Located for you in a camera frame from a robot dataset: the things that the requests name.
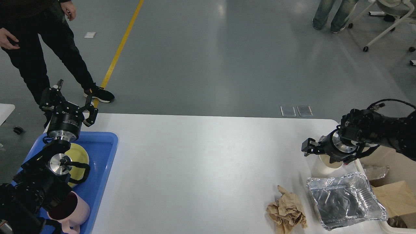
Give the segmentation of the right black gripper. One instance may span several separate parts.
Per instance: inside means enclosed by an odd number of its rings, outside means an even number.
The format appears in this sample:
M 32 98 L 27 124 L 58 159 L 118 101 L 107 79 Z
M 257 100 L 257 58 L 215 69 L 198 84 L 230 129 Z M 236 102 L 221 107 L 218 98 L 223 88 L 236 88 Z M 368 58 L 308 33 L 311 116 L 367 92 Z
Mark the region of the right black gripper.
M 307 138 L 301 146 L 301 151 L 307 157 L 311 154 L 329 156 L 328 166 L 348 165 L 351 161 L 350 155 L 358 150 L 358 146 L 351 140 L 343 140 L 335 129 L 326 136 L 321 136 L 320 143 L 315 139 Z

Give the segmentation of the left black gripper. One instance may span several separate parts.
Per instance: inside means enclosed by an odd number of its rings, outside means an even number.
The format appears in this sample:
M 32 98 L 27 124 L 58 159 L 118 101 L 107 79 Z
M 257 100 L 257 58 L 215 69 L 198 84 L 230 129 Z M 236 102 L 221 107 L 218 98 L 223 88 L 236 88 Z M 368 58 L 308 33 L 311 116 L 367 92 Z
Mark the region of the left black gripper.
M 42 93 L 39 108 L 41 111 L 53 112 L 47 128 L 49 138 L 74 142 L 79 139 L 82 123 L 87 127 L 95 124 L 98 108 L 95 108 L 92 101 L 93 95 L 89 94 L 82 108 L 78 108 L 75 113 L 69 113 L 69 102 L 61 93 L 62 85 L 63 80 L 59 80 L 53 87 L 46 88 Z M 84 117 L 84 111 L 88 111 L 88 118 Z

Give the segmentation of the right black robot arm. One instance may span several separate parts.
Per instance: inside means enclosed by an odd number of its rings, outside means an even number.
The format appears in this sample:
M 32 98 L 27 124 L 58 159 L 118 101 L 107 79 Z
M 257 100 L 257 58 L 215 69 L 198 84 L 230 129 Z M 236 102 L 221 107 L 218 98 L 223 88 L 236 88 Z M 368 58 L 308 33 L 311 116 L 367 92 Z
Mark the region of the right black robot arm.
M 306 139 L 301 148 L 304 156 L 325 154 L 330 163 L 350 163 L 384 146 L 415 161 L 416 113 L 401 118 L 384 116 L 378 110 L 386 101 L 379 100 L 363 110 L 351 109 L 328 135 L 319 141 Z

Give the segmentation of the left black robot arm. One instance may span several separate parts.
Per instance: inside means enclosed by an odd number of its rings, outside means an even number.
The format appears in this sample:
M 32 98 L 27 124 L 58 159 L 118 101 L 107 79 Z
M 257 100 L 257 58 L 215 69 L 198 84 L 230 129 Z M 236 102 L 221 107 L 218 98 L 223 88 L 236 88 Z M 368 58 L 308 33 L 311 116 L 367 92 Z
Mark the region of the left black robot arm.
M 68 182 L 80 184 L 87 180 L 90 166 L 76 162 L 66 155 L 71 143 L 79 139 L 81 127 L 94 124 L 98 109 L 87 97 L 83 107 L 68 102 L 61 94 L 63 80 L 46 88 L 40 109 L 52 111 L 41 151 L 21 165 L 13 181 L 16 185 L 1 184 L 0 218 L 2 234 L 40 234 L 46 225 L 61 233 L 60 223 L 37 217 L 40 208 L 47 211 L 61 204 L 72 188 Z

